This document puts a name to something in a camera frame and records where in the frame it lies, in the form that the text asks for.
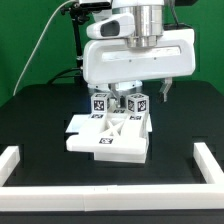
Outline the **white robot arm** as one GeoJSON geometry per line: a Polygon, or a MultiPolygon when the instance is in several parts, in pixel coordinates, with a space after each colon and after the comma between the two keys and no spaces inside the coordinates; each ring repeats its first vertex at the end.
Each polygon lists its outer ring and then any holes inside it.
{"type": "Polygon", "coordinates": [[[163,7],[175,0],[113,0],[87,27],[83,76],[92,88],[115,97],[143,80],[161,79],[159,99],[167,100],[172,79],[195,70],[195,32],[185,24],[163,24],[163,7]]]}

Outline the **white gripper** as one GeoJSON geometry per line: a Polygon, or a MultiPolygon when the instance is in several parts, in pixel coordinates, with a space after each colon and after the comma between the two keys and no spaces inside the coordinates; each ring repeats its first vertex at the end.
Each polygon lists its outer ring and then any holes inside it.
{"type": "Polygon", "coordinates": [[[116,84],[134,80],[165,78],[159,90],[159,102],[167,101],[171,77],[188,76],[195,70],[193,29],[164,31],[156,45],[129,48],[127,37],[134,33],[134,16],[115,14],[87,27],[91,38],[84,48],[83,77],[88,84],[110,84],[116,106],[121,96],[116,84]]]}

